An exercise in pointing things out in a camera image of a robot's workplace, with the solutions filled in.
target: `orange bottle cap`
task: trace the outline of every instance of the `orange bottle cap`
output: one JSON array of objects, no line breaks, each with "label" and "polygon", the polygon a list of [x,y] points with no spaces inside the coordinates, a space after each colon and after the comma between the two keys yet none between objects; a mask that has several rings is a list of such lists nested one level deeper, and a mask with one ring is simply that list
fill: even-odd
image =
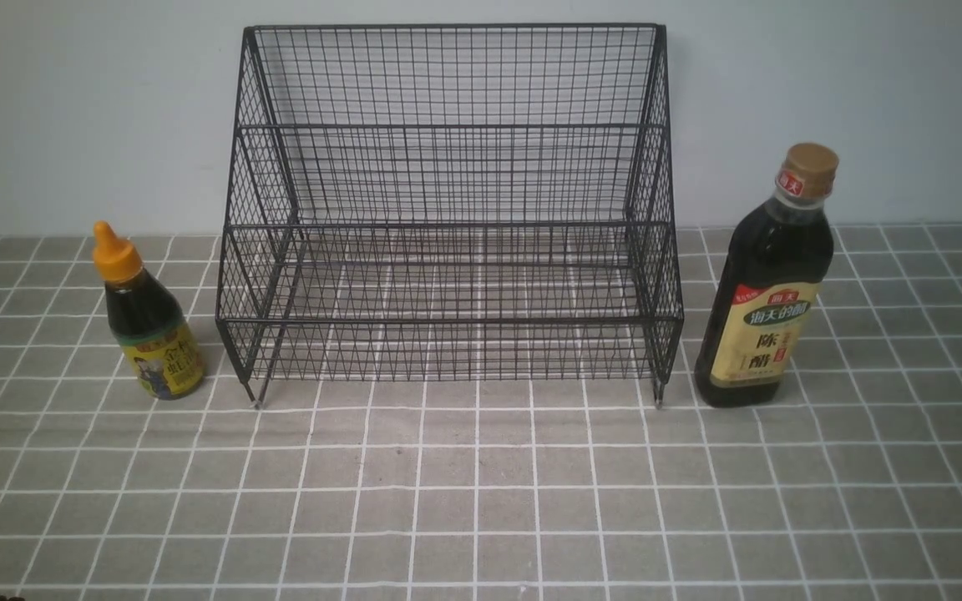
[{"label": "orange bottle cap", "polygon": [[91,251],[91,258],[99,274],[111,284],[129,281],[144,270],[144,260],[136,246],[120,239],[106,221],[95,221],[95,250]]}]

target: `yellow label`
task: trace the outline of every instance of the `yellow label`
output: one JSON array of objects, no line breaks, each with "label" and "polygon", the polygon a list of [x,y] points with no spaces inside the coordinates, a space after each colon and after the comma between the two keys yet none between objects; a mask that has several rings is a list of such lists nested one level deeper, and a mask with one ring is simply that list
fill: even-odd
[{"label": "yellow label", "polygon": [[804,282],[738,285],[711,365],[711,384],[729,388],[778,381],[817,292],[818,284]]},{"label": "yellow label", "polygon": [[199,345],[183,321],[155,336],[119,337],[118,343],[140,384],[156,399],[184,395],[203,379]]}]

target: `black wire rack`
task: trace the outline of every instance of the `black wire rack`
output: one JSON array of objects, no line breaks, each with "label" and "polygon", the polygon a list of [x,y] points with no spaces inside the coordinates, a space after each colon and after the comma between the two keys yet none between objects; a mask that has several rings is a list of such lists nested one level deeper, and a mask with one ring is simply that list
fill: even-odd
[{"label": "black wire rack", "polygon": [[671,376],[666,30],[244,31],[216,320],[271,379]]}]

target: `tile countertop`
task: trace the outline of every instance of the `tile countertop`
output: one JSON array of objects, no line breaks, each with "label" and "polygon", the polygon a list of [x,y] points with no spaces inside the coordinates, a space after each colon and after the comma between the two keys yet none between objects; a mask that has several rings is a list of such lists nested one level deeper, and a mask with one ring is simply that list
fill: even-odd
[{"label": "tile countertop", "polygon": [[90,242],[2,239],[0,593],[962,601],[962,225],[840,228],[779,399],[715,411],[685,359],[729,234],[679,231],[663,411],[637,381],[297,381],[249,410],[209,236],[137,239],[217,366],[153,403]]}]

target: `red label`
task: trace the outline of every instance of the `red label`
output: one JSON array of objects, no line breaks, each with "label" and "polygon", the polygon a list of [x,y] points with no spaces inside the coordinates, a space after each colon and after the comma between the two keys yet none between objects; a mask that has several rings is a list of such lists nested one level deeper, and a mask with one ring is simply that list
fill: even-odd
[{"label": "red label", "polygon": [[797,298],[801,297],[801,293],[796,290],[779,290],[767,298],[768,305],[780,305],[782,303],[795,303]]},{"label": "red label", "polygon": [[737,289],[733,291],[733,304],[743,305],[748,301],[751,301],[752,298],[755,298],[760,294],[763,294],[764,290],[766,289],[765,288],[760,288],[760,289],[748,288],[747,285],[738,284]]},{"label": "red label", "polygon": [[775,179],[778,183],[778,187],[786,190],[787,193],[791,195],[801,195],[804,194],[804,181],[799,179],[792,171],[782,171],[778,172],[778,178]]}]

